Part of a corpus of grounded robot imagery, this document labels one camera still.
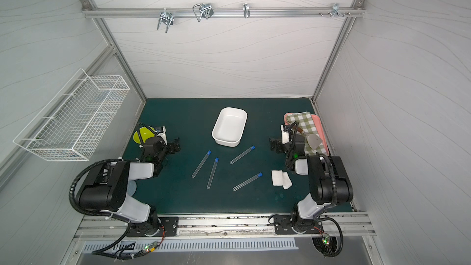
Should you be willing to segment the white wipe cloth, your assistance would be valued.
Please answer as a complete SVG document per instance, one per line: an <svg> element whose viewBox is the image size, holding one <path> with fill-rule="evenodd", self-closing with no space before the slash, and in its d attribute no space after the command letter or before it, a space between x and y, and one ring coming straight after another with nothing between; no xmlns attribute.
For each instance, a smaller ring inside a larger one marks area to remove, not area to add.
<svg viewBox="0 0 471 265"><path fill-rule="evenodd" d="M282 186L284 190L288 190L293 184L287 172L272 170L272 185Z"/></svg>

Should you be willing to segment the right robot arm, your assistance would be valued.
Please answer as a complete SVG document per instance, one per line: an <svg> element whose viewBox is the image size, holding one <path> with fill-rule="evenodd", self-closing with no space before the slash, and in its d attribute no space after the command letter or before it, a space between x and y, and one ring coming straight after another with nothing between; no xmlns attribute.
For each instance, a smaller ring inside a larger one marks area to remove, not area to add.
<svg viewBox="0 0 471 265"><path fill-rule="evenodd" d="M316 250L325 257L338 256L343 249L340 224L323 214L353 200L353 187L339 156L305 151L308 138L301 134L297 121L282 125L282 138L269 142L271 150L285 154L285 167L297 175L306 175L309 193L300 200L290 215L273 214L269 224L276 234L319 234L313 238Z"/></svg>

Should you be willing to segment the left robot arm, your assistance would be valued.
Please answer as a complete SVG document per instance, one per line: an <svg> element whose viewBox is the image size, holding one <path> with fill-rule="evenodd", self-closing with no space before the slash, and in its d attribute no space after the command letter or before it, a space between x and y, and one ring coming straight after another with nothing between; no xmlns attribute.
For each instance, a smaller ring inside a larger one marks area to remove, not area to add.
<svg viewBox="0 0 471 265"><path fill-rule="evenodd" d="M168 155L180 151L180 140L155 136L141 143L142 158L104 159L81 171L69 189L74 210L88 216L114 218L128 224L127 237L175 236L177 217L159 217L157 209L129 192L131 183L159 176Z"/></svg>

